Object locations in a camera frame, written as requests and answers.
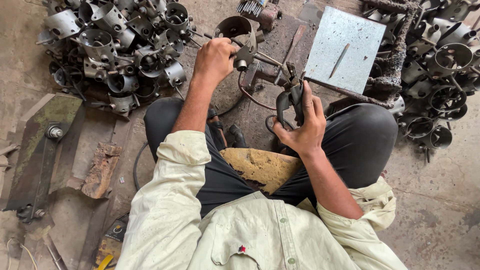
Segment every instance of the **concrete floor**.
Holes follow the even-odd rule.
[[[50,60],[41,46],[36,46],[36,36],[43,29],[45,8],[38,0],[5,0],[0,15],[0,147],[5,143],[7,132],[15,131],[18,118],[35,104],[45,93],[56,87],[48,75]],[[223,18],[235,15],[236,0],[182,0],[194,16],[200,33],[211,32]],[[311,0],[321,10],[332,5],[341,10],[358,14],[361,2],[356,0]],[[285,14],[297,17],[302,10],[303,0],[280,1]],[[476,17],[469,16],[469,24]],[[187,45],[180,61],[184,64],[187,77],[193,70],[196,46]],[[228,108],[240,96],[237,88],[238,73],[231,74],[214,93],[212,102],[220,111]],[[266,87],[254,95],[269,104],[279,88]],[[181,87],[186,93],[188,82]],[[340,95],[314,86],[314,93],[327,105]],[[169,91],[162,96],[169,96]],[[143,142],[143,117],[145,108],[134,112],[134,125],[129,135],[129,144],[124,150],[122,171],[125,184],[118,185],[121,198],[114,207],[111,217],[119,216],[129,207],[129,200],[135,193],[132,180],[132,165]],[[394,188],[397,197],[397,217],[386,230],[379,232],[385,241],[409,269],[480,269],[480,161],[478,151],[480,139],[480,97],[468,98],[468,113],[461,120],[452,123],[454,140],[446,150],[437,151],[430,164],[416,146],[399,137],[394,152],[385,168],[384,176]],[[273,136],[264,128],[264,118],[269,111],[243,101],[236,111],[222,117],[225,126],[237,123],[245,133],[249,146],[271,150]],[[77,177],[82,178],[98,141],[108,141],[115,118],[111,115],[98,117],[97,111],[87,112],[85,131],[82,133],[76,160]],[[140,184],[151,179],[153,160],[148,149],[141,155],[138,164]],[[79,265],[83,239],[88,227],[92,209],[97,203],[83,194],[63,189],[52,196],[50,208],[57,226],[51,234],[57,243],[67,266],[76,269]],[[6,262],[6,242],[11,237],[22,239],[24,232],[19,226],[14,212],[0,212],[0,263]],[[16,268],[20,249],[12,250]],[[42,269],[53,269],[50,258],[43,256]]]

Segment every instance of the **bundle of welding rods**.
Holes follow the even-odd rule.
[[[259,3],[257,0],[241,0],[237,6],[238,13],[251,13],[255,17],[257,17],[263,9],[264,5]]]

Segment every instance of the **black pants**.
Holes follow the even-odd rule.
[[[146,136],[155,162],[156,149],[172,130],[182,105],[179,98],[161,98],[147,109]],[[397,132],[397,124],[389,111],[377,105],[357,104],[327,118],[322,149],[348,188],[367,187],[382,173]],[[212,134],[206,126],[205,137],[212,161],[205,166],[205,185],[197,194],[202,217],[217,206],[255,192],[222,158]],[[270,196],[294,206],[306,197],[315,207],[315,194],[304,167]]]

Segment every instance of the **cream shirt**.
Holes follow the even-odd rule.
[[[374,231],[395,217],[395,197],[383,178],[350,190],[365,213],[359,220],[318,204],[319,218],[260,192],[201,220],[195,195],[210,161],[204,133],[169,134],[157,155],[153,180],[133,198],[116,270],[406,269]]]

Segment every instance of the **shirt sleeve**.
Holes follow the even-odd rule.
[[[391,206],[384,207],[390,211]],[[317,203],[317,211],[332,236],[342,245],[352,261],[362,270],[406,270],[395,253],[378,239],[372,227],[372,219],[381,219],[381,209],[371,209],[358,220],[336,215]]]
[[[211,160],[205,134],[169,134],[156,154],[152,181],[132,200],[117,270],[186,269],[201,236],[195,196]]]

